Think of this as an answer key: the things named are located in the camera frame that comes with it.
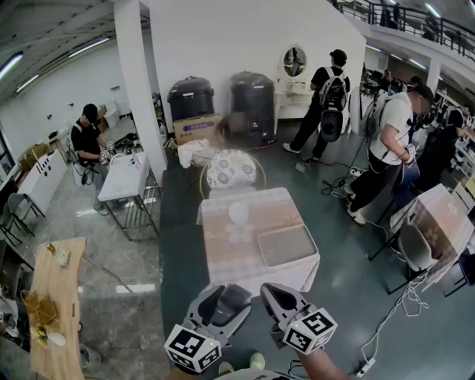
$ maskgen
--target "patterned tablecloth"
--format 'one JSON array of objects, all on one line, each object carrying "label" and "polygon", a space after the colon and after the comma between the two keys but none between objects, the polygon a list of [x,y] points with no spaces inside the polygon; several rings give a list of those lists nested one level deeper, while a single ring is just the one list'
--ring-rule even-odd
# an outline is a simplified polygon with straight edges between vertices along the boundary
[{"label": "patterned tablecloth", "polygon": [[425,236],[432,257],[439,258],[429,269],[423,290],[440,280],[467,246],[474,226],[447,189],[439,184],[419,195],[391,217],[391,232],[396,232],[408,217]]},{"label": "patterned tablecloth", "polygon": [[[248,207],[249,219],[244,225],[234,224],[229,217],[229,206],[234,202]],[[304,224],[286,189],[204,200],[197,224],[203,225],[209,287],[234,283],[253,297],[259,295],[264,282],[278,282],[302,292],[310,290],[320,255],[305,263],[270,269],[258,246],[257,236],[262,232]]]}]

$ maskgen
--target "black trash bin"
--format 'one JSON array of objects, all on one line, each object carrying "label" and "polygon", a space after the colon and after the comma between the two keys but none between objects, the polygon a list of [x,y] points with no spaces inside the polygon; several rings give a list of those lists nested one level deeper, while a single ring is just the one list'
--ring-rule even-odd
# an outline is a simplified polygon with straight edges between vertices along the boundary
[{"label": "black trash bin", "polygon": [[176,82],[168,92],[171,118],[177,120],[211,115],[214,113],[214,90],[209,80],[189,76]]},{"label": "black trash bin", "polygon": [[275,143],[274,82],[263,74],[243,71],[231,77],[231,92],[232,112],[244,112],[262,127],[262,145]]}]

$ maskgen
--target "mirror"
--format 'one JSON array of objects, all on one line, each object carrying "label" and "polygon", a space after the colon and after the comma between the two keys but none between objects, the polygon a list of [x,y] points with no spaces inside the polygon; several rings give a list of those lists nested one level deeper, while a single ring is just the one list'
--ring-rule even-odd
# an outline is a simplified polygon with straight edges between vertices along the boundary
[{"label": "mirror", "polygon": [[284,68],[288,76],[299,76],[304,72],[306,64],[307,57],[299,47],[292,47],[285,53]]}]

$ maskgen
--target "railing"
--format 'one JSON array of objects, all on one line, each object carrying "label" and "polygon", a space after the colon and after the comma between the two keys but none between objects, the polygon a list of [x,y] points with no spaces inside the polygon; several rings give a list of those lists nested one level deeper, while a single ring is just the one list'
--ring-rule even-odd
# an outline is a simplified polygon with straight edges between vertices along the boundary
[{"label": "railing", "polygon": [[381,25],[414,36],[421,36],[475,61],[475,33],[452,21],[438,19],[422,10],[406,7],[396,9],[394,5],[375,4],[368,0],[329,1],[343,14],[353,16],[368,24]]}]

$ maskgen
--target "floor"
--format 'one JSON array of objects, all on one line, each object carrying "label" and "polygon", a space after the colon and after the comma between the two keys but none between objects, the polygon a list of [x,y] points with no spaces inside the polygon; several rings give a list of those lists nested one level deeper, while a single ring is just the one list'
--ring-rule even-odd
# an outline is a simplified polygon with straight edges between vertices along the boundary
[{"label": "floor", "polygon": [[[298,125],[280,125],[279,144],[262,155],[268,187],[284,186],[289,190],[301,216],[318,246],[321,262],[312,289],[305,295],[318,307],[324,307],[337,321],[338,329],[326,345],[333,361],[346,373],[358,369],[362,360],[360,346],[376,331],[378,324],[393,307],[398,294],[388,296],[386,287],[403,282],[404,267],[389,252],[373,262],[365,258],[384,242],[384,232],[375,226],[361,228],[349,219],[345,202],[324,196],[323,180],[334,181],[347,169],[335,164],[303,164],[304,172],[295,170],[296,156],[282,150],[280,143],[290,141]],[[311,137],[304,156],[311,152]],[[328,146],[322,162],[351,163],[361,138],[343,135]],[[364,149],[355,165],[367,167]],[[86,254],[120,276],[127,284],[148,284],[141,293],[120,293],[119,284],[103,272],[83,263],[80,275],[82,330],[79,340],[98,351],[102,366],[92,372],[98,379],[164,379],[168,373],[162,349],[175,324],[180,324],[201,289],[209,282],[204,254],[203,233],[196,225],[200,197],[197,181],[185,187],[183,170],[176,157],[168,156],[168,170],[163,178],[163,196],[154,219],[160,213],[160,239],[129,242],[109,217],[91,210],[91,188],[75,187],[71,170],[63,178],[47,212],[47,219],[32,219],[35,238],[24,238],[21,254],[31,263],[38,243],[87,236]],[[190,172],[189,178],[198,175]],[[387,191],[364,210],[368,220],[378,219],[387,205]],[[153,237],[149,230],[140,232]],[[429,309],[417,318],[407,318],[400,307],[381,332],[375,366],[366,379],[385,380],[466,380],[475,371],[475,298],[465,287],[445,298],[454,273],[446,276],[421,295]],[[252,313],[236,336],[224,359],[236,368],[245,367],[250,355],[260,351],[266,368],[286,373],[288,363],[296,358],[289,348],[277,350],[269,337],[272,320],[261,301],[252,301]],[[409,312],[417,306],[410,304]],[[0,370],[10,379],[36,377],[28,370],[29,358],[9,341],[0,339]],[[203,374],[214,379],[217,365]]]},{"label": "floor", "polygon": [[[305,296],[317,307],[324,307],[337,321],[338,329],[325,349],[333,361],[350,374],[359,369],[363,360],[360,347],[373,336],[401,295],[402,291],[389,296],[387,288],[402,284],[406,269],[390,252],[369,262],[365,255],[374,253],[383,244],[384,231],[369,224],[355,225],[346,214],[345,200],[321,193],[327,187],[324,180],[331,183],[347,172],[347,168],[339,164],[326,166],[323,163],[350,164],[361,138],[345,134],[328,145],[322,163],[307,165],[281,147],[281,143],[292,140],[297,130],[296,124],[280,125],[279,144],[263,152],[261,163],[268,188],[283,186],[289,190],[318,246],[320,266],[312,289]],[[305,157],[311,155],[312,142],[315,136],[304,147]],[[304,165],[304,172],[295,169],[297,163]],[[355,166],[367,168],[364,149],[357,156]],[[181,168],[169,160],[163,180],[160,220],[166,335],[174,324],[183,320],[189,302],[209,283],[203,233],[201,227],[196,226],[198,187],[185,189],[184,182]],[[364,216],[371,221],[378,220],[388,203],[387,189],[364,210]],[[465,380],[472,376],[475,372],[473,290],[466,286],[451,297],[444,297],[444,292],[453,289],[453,282],[459,276],[458,268],[454,267],[441,283],[421,294],[429,309],[423,309],[419,317],[408,318],[399,307],[381,332],[376,365],[366,379]],[[418,311],[415,303],[408,304],[407,309],[409,313]],[[250,355],[259,351],[266,358],[266,368],[286,373],[296,355],[289,348],[277,350],[269,336],[272,324],[262,302],[254,298],[251,315],[231,338],[232,347],[225,350],[223,360],[230,361],[236,368],[246,367]],[[367,348],[369,356],[374,348]],[[218,364],[207,370],[203,378],[214,379]]]},{"label": "floor", "polygon": [[[131,128],[130,120],[104,135],[105,141],[117,140]],[[96,350],[102,364],[85,370],[95,379],[165,379],[168,362],[163,346],[160,307],[160,263],[158,239],[149,227],[131,234],[139,241],[128,241],[111,217],[92,209],[94,189],[78,189],[69,166],[48,208],[46,219],[27,220],[35,237],[14,230],[24,244],[20,255],[34,265],[34,252],[40,243],[86,236],[85,255],[103,265],[127,285],[142,285],[127,293],[119,282],[89,263],[79,270],[79,300],[82,329],[79,342]],[[158,225],[160,200],[153,209]],[[0,370],[9,380],[35,379],[30,372],[29,355],[7,339],[0,338]]]}]

